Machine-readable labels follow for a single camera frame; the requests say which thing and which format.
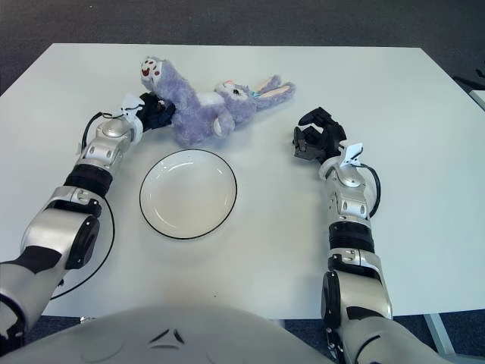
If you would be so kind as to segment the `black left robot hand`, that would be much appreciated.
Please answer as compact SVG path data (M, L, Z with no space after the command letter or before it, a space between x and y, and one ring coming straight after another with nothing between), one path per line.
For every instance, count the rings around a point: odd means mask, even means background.
M142 122L144 132L171 125L176 111L173 103L166 103L154 93L143 93L140 98L144 104L136 116Z

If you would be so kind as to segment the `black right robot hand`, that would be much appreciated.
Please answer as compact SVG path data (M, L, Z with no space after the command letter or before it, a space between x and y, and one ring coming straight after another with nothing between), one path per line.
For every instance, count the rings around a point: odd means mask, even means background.
M340 142L346 139L343 127L330 113L318 107L302 116L293 131L294 156L321 165L340 155Z

